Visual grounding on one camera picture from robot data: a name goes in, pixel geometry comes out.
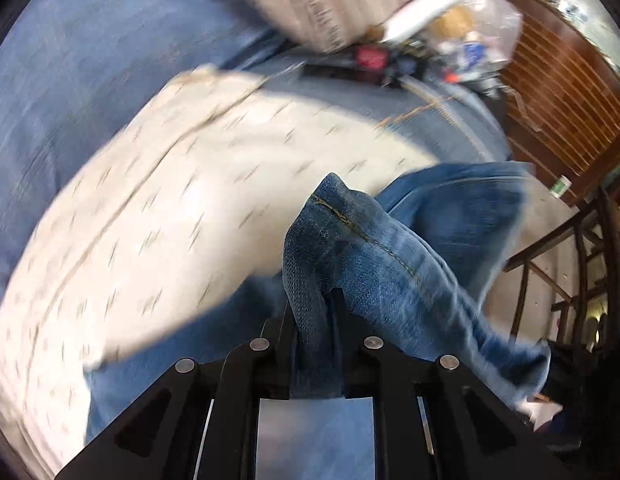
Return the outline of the cream leaf-print blanket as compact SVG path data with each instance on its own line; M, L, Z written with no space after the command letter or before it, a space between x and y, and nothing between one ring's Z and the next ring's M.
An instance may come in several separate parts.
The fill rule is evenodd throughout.
M355 190L437 162L486 162L499 135L475 93L395 88L301 65L169 81L38 220L0 304L0 429L37 479L81 450L84 373L208 313L282 264L327 174Z

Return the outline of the clear plastic bag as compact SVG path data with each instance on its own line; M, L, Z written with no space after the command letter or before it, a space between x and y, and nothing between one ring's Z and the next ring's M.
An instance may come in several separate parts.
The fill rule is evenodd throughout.
M510 64L522 27L508 0L412 0L381 25L381 42L424 46L446 81L474 84Z

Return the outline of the blue striped bed sheet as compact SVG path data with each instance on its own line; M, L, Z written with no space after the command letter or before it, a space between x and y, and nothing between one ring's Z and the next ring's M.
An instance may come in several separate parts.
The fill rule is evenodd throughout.
M61 189L176 74L203 63L270 76L374 119L443 162L504 162L505 106L421 80L412 90L314 77L243 0L0 0L0 303Z

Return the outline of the blue denim jeans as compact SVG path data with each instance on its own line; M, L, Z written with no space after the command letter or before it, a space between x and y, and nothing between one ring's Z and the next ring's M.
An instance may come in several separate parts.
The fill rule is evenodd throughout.
M521 162L441 164L369 196L330 174L288 229L281 272L246 278L169 336L86 373L87 437L178 359L222 359L285 311L298 327L293 395L338 396L338 344L326 304L336 288L371 334L409 356L453 354L511 406L537 393L549 374L549 348L501 337L481 311L522 225L528 180Z

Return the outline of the dark wooden chair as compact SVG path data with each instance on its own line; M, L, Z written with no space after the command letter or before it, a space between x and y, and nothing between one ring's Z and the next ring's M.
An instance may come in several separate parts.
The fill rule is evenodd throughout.
M601 186L568 220L508 259L506 272L522 271L511 340L518 338L522 327L533 276L554 294L550 319L556 322L555 344L597 352L620 337L618 212L616 194ZM564 285L558 275L542 269L539 259L567 242L574 246L570 255L575 263L574 273Z

